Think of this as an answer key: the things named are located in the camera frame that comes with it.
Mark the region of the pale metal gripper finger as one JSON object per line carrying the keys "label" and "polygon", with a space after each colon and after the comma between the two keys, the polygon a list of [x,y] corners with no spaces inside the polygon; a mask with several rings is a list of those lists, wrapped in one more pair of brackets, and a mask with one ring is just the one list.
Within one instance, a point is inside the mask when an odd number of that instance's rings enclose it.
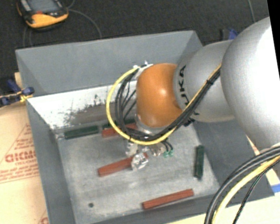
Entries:
{"label": "pale metal gripper finger", "polygon": [[148,156],[145,153],[137,153],[131,161],[132,170],[136,171],[144,168],[148,164]]}
{"label": "pale metal gripper finger", "polygon": [[135,155],[137,151],[138,151],[138,145],[136,143],[133,143],[133,142],[126,143],[125,153],[126,153],[127,157]]}

